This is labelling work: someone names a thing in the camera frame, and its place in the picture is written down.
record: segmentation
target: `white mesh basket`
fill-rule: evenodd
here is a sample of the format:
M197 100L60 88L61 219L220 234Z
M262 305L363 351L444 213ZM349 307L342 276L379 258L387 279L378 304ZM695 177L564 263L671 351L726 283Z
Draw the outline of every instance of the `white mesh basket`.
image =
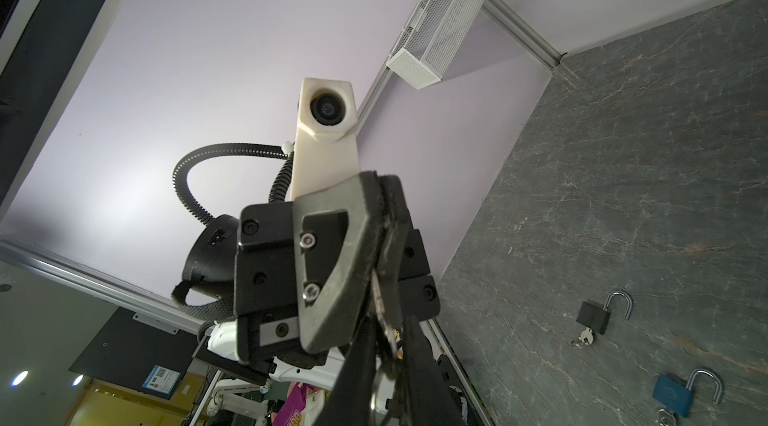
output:
M418 0L386 65L416 89L442 80L483 0Z

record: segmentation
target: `ceiling light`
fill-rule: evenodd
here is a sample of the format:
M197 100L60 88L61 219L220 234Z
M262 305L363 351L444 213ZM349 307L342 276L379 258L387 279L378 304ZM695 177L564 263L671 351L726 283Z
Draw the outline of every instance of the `ceiling light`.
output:
M18 384L19 384L19 383L21 383L22 381L24 381L24 378L26 378L26 377L27 377L27 374L29 374L29 371L22 371L22 372L20 372L20 373L18 374L18 376L16 376L16 377L13 379L13 381L11 382L11 388L15 388L16 386L18 386Z

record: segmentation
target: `metal shackle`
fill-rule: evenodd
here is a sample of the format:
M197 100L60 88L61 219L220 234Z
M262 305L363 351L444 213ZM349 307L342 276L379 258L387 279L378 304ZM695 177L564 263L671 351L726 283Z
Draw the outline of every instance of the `metal shackle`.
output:
M694 383L696 383L696 376L699 374L706 374L710 378L712 378L715 381L715 396L712 398L712 402L715 404L719 404L720 401L723 399L723 380L720 379L720 376L708 368L696 368L694 371L690 373L690 376L688 376L688 383L686 383L685 388L693 391L694 390Z
M632 297L629 296L629 293L622 289L617 289L616 291L611 291L608 295L608 298L605 300L605 306L603 306L603 311L608 311L608 306L610 306L610 300L613 299L613 297L625 297L627 299L627 312L624 313L624 319L629 319L629 316L632 314L632 308L634 307L634 301L632 301Z

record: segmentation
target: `label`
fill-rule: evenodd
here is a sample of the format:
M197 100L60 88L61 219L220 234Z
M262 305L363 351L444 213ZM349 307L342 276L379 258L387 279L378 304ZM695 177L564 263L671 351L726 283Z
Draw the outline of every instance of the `label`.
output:
M176 384L179 376L181 376L180 373L156 364L141 386L158 393L169 394L174 389L174 384Z

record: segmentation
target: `mesh shelf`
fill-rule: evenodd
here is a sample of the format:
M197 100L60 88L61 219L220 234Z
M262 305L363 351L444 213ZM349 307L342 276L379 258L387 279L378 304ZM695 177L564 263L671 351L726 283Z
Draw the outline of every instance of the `mesh shelf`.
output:
M418 0L386 65L416 89L439 82L483 0Z

